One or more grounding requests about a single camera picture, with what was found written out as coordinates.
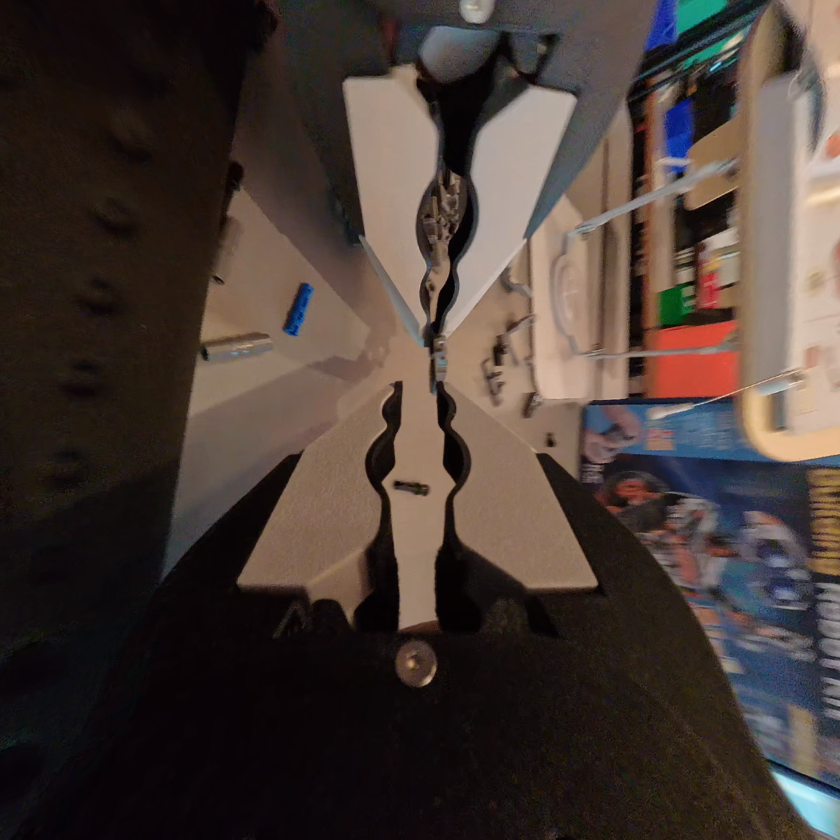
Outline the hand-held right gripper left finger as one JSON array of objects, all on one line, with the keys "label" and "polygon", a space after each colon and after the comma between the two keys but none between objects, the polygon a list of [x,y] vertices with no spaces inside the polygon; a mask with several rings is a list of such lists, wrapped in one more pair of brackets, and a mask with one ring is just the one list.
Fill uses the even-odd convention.
[{"label": "hand-held right gripper left finger", "polygon": [[306,447],[238,577],[242,592],[335,601],[361,631],[395,631],[400,592],[386,478],[403,384]]}]

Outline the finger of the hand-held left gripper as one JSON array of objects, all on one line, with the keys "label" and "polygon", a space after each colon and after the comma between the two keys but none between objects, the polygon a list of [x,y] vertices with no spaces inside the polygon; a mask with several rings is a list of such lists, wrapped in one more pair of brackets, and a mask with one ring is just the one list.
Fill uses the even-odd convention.
[{"label": "finger of the hand-held left gripper", "polygon": [[418,219],[438,172],[438,127],[417,87],[417,69],[343,82],[360,199],[360,241],[409,335],[424,346],[421,290],[430,270]]},{"label": "finger of the hand-held left gripper", "polygon": [[480,116],[468,156],[472,226],[455,259],[449,338],[526,242],[532,214],[576,107],[570,92],[499,86]]}]

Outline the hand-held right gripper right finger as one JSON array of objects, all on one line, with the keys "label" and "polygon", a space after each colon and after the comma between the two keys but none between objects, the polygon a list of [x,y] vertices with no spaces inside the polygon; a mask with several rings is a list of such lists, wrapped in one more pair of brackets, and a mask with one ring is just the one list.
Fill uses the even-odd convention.
[{"label": "hand-held right gripper right finger", "polygon": [[445,631],[552,631],[544,595],[590,593],[598,583],[538,455],[455,388],[437,387],[444,504],[434,568]]}]

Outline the blue plastic pin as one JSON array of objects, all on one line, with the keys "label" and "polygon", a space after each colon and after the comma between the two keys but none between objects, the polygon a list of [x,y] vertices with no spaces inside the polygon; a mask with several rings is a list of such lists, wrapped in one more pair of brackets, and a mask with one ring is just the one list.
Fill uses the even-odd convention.
[{"label": "blue plastic pin", "polygon": [[300,284],[284,321],[283,332],[286,335],[292,338],[299,336],[301,327],[307,318],[313,292],[314,288],[312,284],[308,282],[302,282]]}]

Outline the white rounded tray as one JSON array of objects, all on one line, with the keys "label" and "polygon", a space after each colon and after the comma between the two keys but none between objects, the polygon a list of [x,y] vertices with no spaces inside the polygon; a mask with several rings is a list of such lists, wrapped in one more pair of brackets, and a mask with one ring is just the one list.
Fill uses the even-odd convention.
[{"label": "white rounded tray", "polygon": [[532,369],[549,401],[586,403],[594,393],[600,261],[573,234],[583,221],[564,196],[528,242]]}]

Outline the grey tube connector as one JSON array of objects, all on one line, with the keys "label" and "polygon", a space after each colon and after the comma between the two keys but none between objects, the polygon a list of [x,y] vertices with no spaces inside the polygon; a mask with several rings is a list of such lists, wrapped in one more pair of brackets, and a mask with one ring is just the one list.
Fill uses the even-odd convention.
[{"label": "grey tube connector", "polygon": [[199,358],[209,364],[239,361],[269,352],[274,343],[267,333],[249,332],[203,341]]}]

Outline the orange cardboard box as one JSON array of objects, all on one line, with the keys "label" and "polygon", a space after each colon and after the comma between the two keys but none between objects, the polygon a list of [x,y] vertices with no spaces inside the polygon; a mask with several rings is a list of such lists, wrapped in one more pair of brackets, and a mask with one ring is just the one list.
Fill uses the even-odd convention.
[{"label": "orange cardboard box", "polygon": [[[661,329],[650,340],[651,350],[716,347],[738,329],[737,321]],[[739,352],[688,353],[645,361],[647,398],[688,398],[725,395],[739,386]]]}]

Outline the open instruction booklet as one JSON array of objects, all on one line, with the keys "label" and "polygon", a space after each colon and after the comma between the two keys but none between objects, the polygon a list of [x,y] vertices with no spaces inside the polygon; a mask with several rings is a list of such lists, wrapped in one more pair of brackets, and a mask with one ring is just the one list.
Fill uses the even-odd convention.
[{"label": "open instruction booklet", "polygon": [[838,2],[768,2],[739,62],[738,418],[779,461],[838,456]]}]

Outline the black dimpled foam pad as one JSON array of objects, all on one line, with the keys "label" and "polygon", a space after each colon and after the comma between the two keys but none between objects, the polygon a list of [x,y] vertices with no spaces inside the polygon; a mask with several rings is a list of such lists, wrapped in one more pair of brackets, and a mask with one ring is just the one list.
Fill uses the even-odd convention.
[{"label": "black dimpled foam pad", "polygon": [[264,2],[2,2],[2,659],[126,613],[170,527]]}]

